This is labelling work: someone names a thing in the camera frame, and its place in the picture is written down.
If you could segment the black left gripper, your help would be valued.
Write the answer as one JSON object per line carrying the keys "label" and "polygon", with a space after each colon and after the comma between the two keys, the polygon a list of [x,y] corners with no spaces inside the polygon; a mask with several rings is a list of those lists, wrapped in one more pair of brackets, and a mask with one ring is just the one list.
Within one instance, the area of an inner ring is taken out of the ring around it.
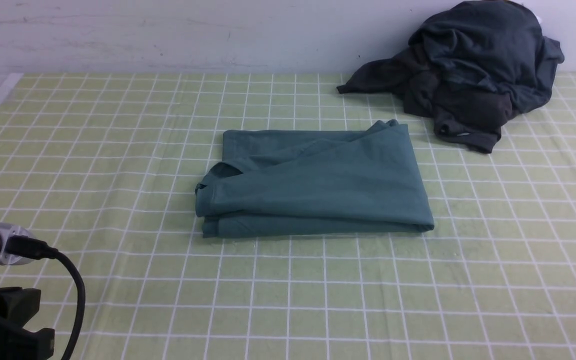
{"label": "black left gripper", "polygon": [[25,329],[39,312],[41,294],[34,288],[0,288],[0,360],[48,360],[54,355],[54,329]]}

